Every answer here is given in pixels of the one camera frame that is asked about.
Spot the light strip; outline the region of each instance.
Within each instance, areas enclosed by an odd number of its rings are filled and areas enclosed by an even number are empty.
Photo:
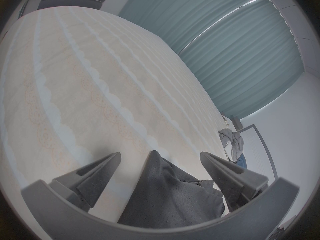
[[[246,5],[248,5],[248,4],[250,4],[250,3],[254,2],[254,1],[257,1],[257,0],[252,0],[252,1],[250,1],[250,2],[247,2],[247,3],[243,4],[242,6],[246,6]],[[179,55],[180,53],[182,53],[182,51],[183,51],[184,49],[186,49],[194,40],[196,40],[199,36],[201,36],[203,33],[205,33],[208,29],[210,29],[212,26],[214,26],[215,24],[217,24],[217,23],[218,23],[219,21],[221,21],[223,18],[227,17],[228,15],[232,14],[232,13],[235,12],[236,10],[240,9],[240,7],[242,7],[242,6],[239,6],[239,7],[235,8],[234,10],[232,10],[232,11],[229,12],[229,13],[227,13],[227,14],[226,14],[225,16],[223,16],[222,18],[219,18],[215,23],[213,23],[212,25],[210,25],[209,27],[207,27],[207,28],[206,28],[204,31],[202,31],[196,38],[194,38],[190,43],[188,43],[187,46],[186,46],[185,48],[183,48],[183,49],[178,53],[178,55]]]

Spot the curtain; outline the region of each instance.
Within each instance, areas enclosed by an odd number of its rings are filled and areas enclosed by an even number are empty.
[[[158,35],[178,54],[249,1],[129,0],[119,16]],[[304,71],[294,37],[269,0],[240,7],[179,56],[227,117],[257,111]]]

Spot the blue cloth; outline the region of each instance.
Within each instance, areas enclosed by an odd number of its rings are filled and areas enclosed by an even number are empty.
[[[247,162],[243,153],[240,155],[239,159],[235,161],[235,164],[243,168],[247,168]]]

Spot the dark gray fabric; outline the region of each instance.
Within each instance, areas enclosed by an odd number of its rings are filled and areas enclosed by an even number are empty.
[[[228,141],[231,142],[232,145],[232,161],[237,161],[242,154],[243,151],[243,138],[240,135],[240,132],[232,132],[230,129],[222,129],[219,131],[220,140],[222,142],[223,148],[226,147]]]
[[[221,217],[222,193],[213,180],[199,181],[152,151],[118,223],[177,228]]]

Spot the beige bedsheet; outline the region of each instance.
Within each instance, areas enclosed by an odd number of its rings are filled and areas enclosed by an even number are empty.
[[[90,213],[116,222],[151,150],[199,179],[199,155],[225,158],[226,124],[192,72],[158,36],[117,16],[57,7],[20,18],[0,51],[0,182],[36,234],[20,189],[120,151]]]

